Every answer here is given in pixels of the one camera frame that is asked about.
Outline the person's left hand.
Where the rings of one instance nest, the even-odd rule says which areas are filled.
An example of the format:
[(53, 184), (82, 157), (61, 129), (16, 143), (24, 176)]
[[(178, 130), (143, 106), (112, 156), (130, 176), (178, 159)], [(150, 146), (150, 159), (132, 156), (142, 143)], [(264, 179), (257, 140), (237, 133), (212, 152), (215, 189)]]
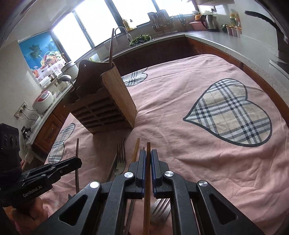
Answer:
[(48, 212), (43, 208), (43, 201), (40, 197), (28, 205), (24, 213), (13, 207), (7, 207), (4, 211), (19, 234), (31, 234), (48, 218)]

